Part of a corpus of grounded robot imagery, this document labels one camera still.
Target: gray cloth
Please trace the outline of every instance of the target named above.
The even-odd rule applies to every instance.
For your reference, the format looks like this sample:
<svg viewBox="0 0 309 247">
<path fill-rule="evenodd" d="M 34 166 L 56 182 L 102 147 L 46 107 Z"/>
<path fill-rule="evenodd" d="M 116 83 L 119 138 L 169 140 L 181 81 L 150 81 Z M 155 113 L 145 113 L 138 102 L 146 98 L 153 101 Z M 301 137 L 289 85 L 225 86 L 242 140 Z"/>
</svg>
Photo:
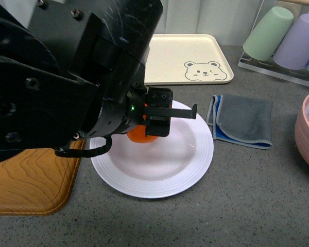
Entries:
<svg viewBox="0 0 309 247">
<path fill-rule="evenodd" d="M 214 95 L 207 115 L 213 138 L 252 148 L 269 149 L 272 102 L 234 95 Z"/>
</svg>

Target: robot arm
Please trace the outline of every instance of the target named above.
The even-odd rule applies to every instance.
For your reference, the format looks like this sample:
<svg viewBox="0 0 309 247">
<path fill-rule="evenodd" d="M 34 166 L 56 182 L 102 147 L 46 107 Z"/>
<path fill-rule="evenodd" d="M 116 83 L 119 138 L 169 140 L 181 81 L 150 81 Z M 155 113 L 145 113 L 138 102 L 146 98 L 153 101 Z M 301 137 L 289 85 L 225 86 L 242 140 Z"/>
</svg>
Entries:
<svg viewBox="0 0 309 247">
<path fill-rule="evenodd" d="M 110 149 L 113 134 L 145 125 L 146 135 L 167 136 L 171 117 L 196 118 L 196 105 L 171 109 L 170 89 L 144 86 L 160 0 L 70 2 L 38 0 L 28 29 L 0 6 L 1 156 L 54 148 L 92 157 Z M 93 137 L 107 144 L 69 149 Z"/>
</svg>

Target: pink bowl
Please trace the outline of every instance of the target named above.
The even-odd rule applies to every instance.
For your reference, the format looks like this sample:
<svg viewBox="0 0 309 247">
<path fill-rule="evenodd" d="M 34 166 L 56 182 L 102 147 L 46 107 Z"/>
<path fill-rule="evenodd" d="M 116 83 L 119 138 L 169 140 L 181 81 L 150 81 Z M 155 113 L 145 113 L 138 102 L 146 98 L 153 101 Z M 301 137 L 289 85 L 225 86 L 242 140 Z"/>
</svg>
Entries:
<svg viewBox="0 0 309 247">
<path fill-rule="evenodd" d="M 305 98 L 295 124 L 295 142 L 300 154 L 309 165 L 309 123 L 304 112 L 309 103 L 309 95 Z"/>
</svg>

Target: purple cup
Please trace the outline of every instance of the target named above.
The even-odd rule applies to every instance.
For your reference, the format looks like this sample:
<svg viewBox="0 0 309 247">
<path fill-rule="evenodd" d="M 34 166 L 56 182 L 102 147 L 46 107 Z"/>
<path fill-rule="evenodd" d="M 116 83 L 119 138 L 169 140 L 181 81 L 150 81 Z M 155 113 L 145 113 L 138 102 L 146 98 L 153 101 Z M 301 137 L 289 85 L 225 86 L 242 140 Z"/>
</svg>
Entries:
<svg viewBox="0 0 309 247">
<path fill-rule="evenodd" d="M 288 69 L 303 69 L 309 61 L 309 14 L 303 14 L 290 28 L 273 60 Z"/>
</svg>

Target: white curtain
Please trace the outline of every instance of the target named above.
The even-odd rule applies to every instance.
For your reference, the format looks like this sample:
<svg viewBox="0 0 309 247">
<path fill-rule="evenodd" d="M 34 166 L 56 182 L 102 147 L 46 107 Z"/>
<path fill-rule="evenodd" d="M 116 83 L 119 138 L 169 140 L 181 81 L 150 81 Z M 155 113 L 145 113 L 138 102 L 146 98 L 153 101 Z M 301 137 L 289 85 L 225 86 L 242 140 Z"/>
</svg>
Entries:
<svg viewBox="0 0 309 247">
<path fill-rule="evenodd" d="M 156 33 L 205 33 L 221 45 L 242 45 L 252 28 L 261 0 L 161 0 L 164 13 Z M 28 26 L 35 0 L 0 0 Z"/>
</svg>

